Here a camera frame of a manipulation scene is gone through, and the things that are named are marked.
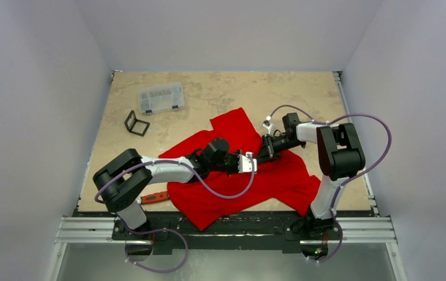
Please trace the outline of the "red t-shirt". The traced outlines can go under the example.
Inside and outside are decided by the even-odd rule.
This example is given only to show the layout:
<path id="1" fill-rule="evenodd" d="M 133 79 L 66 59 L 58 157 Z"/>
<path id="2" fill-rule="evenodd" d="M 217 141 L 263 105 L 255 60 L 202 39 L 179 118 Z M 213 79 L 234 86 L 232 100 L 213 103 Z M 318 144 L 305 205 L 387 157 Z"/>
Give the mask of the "red t-shirt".
<path id="1" fill-rule="evenodd" d="M 242 149 L 258 153 L 262 138 L 243 108 L 212 118 L 210 122 L 212 130 L 191 135 L 159 157 L 187 156 L 196 149 L 206 147 L 215 138 L 227 140 L 233 152 Z M 304 216 L 320 186 L 320 180 L 309 174 L 303 159 L 289 150 L 274 162 L 259 164 L 254 176 L 248 173 L 229 176 L 224 172 L 212 172 L 204 181 L 226 198 L 212 194 L 199 180 L 167 185 L 174 206 L 200 231 L 224 215 L 238 213 L 271 198 Z"/>

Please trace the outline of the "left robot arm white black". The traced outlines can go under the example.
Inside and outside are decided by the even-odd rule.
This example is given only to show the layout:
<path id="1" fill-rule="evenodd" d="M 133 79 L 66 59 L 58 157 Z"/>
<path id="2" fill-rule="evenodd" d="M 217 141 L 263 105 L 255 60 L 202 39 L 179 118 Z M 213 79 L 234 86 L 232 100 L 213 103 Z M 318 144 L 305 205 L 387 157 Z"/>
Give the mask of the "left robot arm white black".
<path id="1" fill-rule="evenodd" d="M 149 223 L 137 198 L 146 186 L 199 181 L 210 193 L 226 199 L 226 195 L 217 193 L 205 183 L 210 173 L 250 173 L 253 177 L 257 169 L 252 152 L 231 153 L 229 143 L 222 138 L 177 158 L 146 157 L 136 149 L 127 149 L 93 175 L 98 190 L 94 200 L 116 214 L 134 239 L 143 239 L 149 233 Z"/>

